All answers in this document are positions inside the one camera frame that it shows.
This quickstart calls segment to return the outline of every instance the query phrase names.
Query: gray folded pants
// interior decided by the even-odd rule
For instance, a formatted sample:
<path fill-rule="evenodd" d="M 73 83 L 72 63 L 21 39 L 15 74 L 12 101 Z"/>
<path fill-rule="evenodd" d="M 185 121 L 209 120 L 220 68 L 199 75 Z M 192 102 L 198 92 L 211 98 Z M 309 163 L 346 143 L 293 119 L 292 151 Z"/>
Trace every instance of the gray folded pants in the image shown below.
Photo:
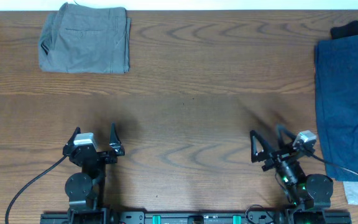
<path fill-rule="evenodd" d="M 38 43 L 45 72 L 125 73 L 129 71 L 131 19 L 123 7 L 61 6 L 47 17 Z"/>

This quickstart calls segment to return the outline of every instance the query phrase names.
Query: wood grain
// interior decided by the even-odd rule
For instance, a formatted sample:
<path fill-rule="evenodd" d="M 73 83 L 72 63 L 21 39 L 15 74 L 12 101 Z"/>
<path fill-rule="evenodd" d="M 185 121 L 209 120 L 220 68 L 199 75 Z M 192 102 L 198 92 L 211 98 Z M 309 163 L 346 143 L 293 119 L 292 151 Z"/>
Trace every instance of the wood grain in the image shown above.
<path fill-rule="evenodd" d="M 0 12 L 0 223 L 16 192 L 61 157 L 80 126 L 107 149 L 117 123 L 127 151 L 110 166 L 113 208 L 245 210 L 285 204 L 273 178 L 251 164 L 249 131 L 275 123 L 316 130 L 313 47 L 358 11 L 129 12 L 125 75 L 43 73 L 37 41 L 48 12 Z M 325 173 L 302 159 L 306 173 Z M 11 223 L 65 211 L 64 161 L 15 203 Z M 346 203 L 334 185 L 332 208 Z"/>

